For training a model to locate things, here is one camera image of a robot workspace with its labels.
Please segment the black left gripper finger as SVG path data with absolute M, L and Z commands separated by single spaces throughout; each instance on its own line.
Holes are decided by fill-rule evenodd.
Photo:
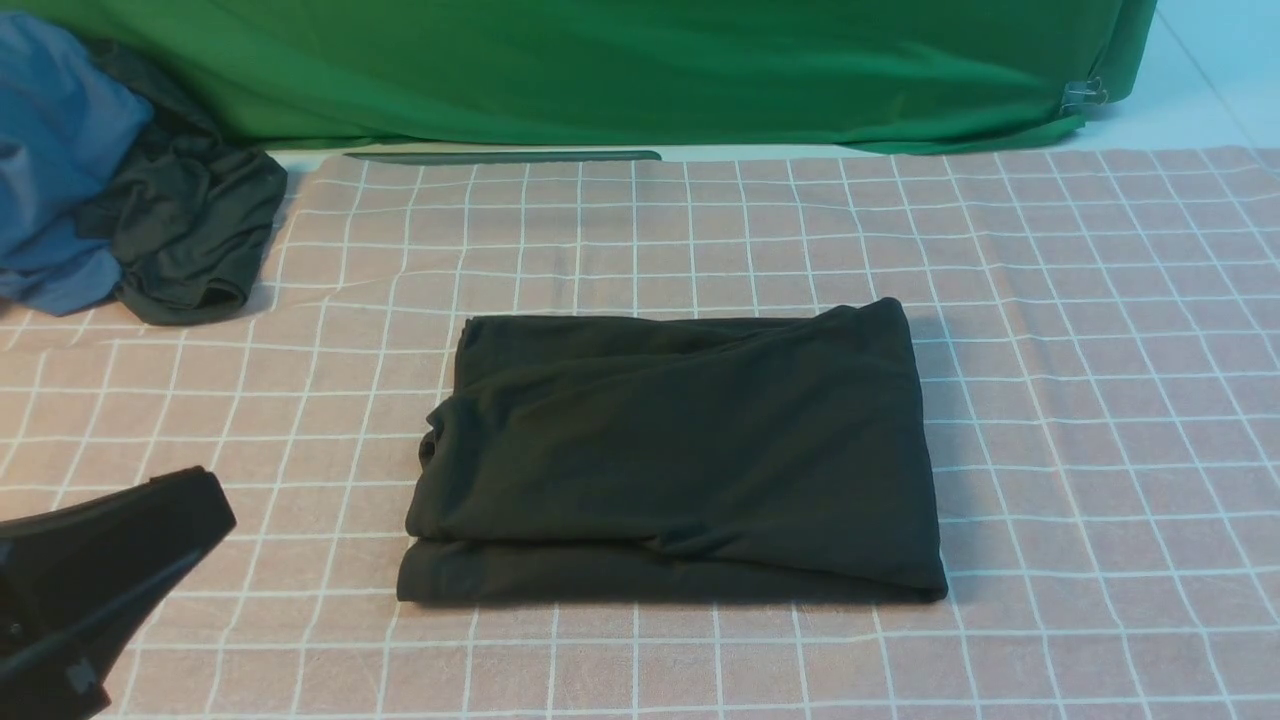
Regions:
M 3 667 L 3 719 L 95 719 L 110 706 L 102 678 L 87 659 Z
M 100 689 L 155 609 L 236 529 L 201 466 L 5 520 L 3 684 Z

